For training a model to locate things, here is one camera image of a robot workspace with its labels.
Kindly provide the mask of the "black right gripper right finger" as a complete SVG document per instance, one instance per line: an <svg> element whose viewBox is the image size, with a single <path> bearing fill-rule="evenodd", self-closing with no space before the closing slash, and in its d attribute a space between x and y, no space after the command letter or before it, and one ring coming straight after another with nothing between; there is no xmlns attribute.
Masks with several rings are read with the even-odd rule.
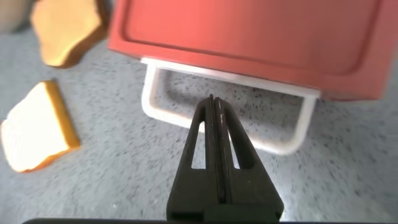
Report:
<svg viewBox="0 0 398 224"><path fill-rule="evenodd" d="M218 222L277 222L284 204L229 103L215 98Z"/></svg>

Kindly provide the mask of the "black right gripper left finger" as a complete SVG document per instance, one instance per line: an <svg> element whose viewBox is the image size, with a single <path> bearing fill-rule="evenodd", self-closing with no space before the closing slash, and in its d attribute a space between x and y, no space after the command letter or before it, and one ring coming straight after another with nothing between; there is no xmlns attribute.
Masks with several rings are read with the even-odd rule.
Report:
<svg viewBox="0 0 398 224"><path fill-rule="evenodd" d="M205 168L192 167L200 124L205 125ZM201 222L205 210L224 199L215 100L211 95L197 105L167 202L167 220Z"/></svg>

